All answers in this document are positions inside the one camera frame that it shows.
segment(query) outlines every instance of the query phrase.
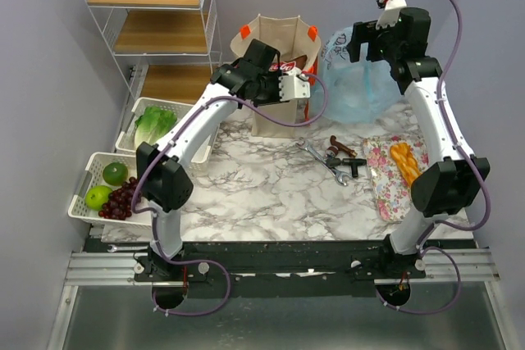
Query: transparent plastic bag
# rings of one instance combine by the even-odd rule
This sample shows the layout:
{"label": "transparent plastic bag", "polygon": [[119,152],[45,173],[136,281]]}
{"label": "transparent plastic bag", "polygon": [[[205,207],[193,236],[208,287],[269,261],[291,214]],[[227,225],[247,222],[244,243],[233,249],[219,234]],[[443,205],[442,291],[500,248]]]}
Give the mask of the transparent plastic bag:
{"label": "transparent plastic bag", "polygon": [[[359,62],[350,63],[346,45],[351,38],[352,28],[345,28],[337,31],[322,48],[318,75],[329,94],[324,116],[345,124],[372,123],[398,102],[401,94],[386,61],[366,60],[367,44],[361,46]],[[310,97],[311,116],[321,110],[322,96],[321,86],[316,83]]]}

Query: floral placemat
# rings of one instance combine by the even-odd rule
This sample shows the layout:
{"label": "floral placemat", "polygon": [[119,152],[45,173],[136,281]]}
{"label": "floral placemat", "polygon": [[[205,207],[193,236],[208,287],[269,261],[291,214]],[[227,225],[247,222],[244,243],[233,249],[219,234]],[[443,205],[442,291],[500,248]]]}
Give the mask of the floral placemat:
{"label": "floral placemat", "polygon": [[364,155],[372,175],[377,209],[384,221],[402,221],[410,209],[410,190],[401,176],[390,147],[405,142],[410,145],[421,172],[428,168],[427,147],[420,134],[397,134],[363,140]]}

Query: plastic basket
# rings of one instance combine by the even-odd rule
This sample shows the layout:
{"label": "plastic basket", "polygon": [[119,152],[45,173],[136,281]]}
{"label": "plastic basket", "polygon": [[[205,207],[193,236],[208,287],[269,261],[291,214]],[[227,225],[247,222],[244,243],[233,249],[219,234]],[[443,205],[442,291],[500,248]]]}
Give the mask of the plastic basket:
{"label": "plastic basket", "polygon": [[[128,167],[128,176],[137,176],[137,167],[135,156],[121,155],[118,153],[96,152],[91,155],[88,165],[85,167],[84,178],[80,181],[80,186],[76,190],[67,214],[70,217],[83,220],[94,225],[112,225],[114,227],[134,227],[136,229],[149,230],[151,229],[151,214],[149,212],[139,213],[128,217],[126,220],[104,219],[98,216],[98,212],[89,209],[85,205],[85,194],[92,187],[99,184],[105,184],[112,189],[118,189],[116,186],[111,186],[104,182],[102,172],[105,166],[117,161]],[[146,199],[138,204],[138,207],[145,207],[147,205]]]}
{"label": "plastic basket", "polygon": [[[175,112],[177,115],[177,123],[185,116],[193,105],[184,104],[181,102],[168,102],[166,100],[158,100],[156,98],[140,98],[136,101],[135,105],[131,112],[133,112],[133,118],[131,119],[130,124],[126,128],[126,132],[121,131],[118,139],[116,140],[115,148],[117,152],[124,153],[128,155],[135,154],[134,148],[134,136],[135,136],[135,121],[144,114],[144,110],[149,106],[157,106],[165,110],[170,110]],[[203,145],[195,153],[193,159],[191,159],[191,164],[189,165],[189,170],[194,175],[204,175],[208,169],[208,161],[210,155],[212,154],[213,144],[215,143],[215,138],[217,136],[217,131],[219,128],[210,134],[210,136],[204,141]]]}

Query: green lettuce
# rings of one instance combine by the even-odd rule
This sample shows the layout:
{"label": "green lettuce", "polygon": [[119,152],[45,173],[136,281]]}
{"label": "green lettuce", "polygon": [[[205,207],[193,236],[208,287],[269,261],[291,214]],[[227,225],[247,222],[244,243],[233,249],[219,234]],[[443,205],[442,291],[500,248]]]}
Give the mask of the green lettuce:
{"label": "green lettuce", "polygon": [[144,114],[137,119],[135,125],[135,149],[143,142],[153,145],[170,131],[177,122],[176,115],[160,107],[146,107]]}

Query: white marble surface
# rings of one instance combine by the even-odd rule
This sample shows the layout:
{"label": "white marble surface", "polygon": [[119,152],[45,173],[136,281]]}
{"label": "white marble surface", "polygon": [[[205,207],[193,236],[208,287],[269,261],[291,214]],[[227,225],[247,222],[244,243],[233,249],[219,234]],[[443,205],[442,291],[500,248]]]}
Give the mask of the white marble surface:
{"label": "white marble surface", "polygon": [[[251,114],[237,111],[222,123],[208,176],[193,178],[194,192],[183,207],[184,241],[293,241],[383,239],[397,224],[376,209],[368,168],[344,187],[320,163],[295,147],[304,137],[319,152],[332,134],[363,156],[366,137],[418,132],[405,102],[395,104],[373,125],[342,125],[321,119],[297,129],[295,139],[251,135]],[[464,212],[451,219],[467,224]],[[432,238],[470,239],[471,233],[440,225]],[[148,231],[107,226],[103,242],[149,239]]]}

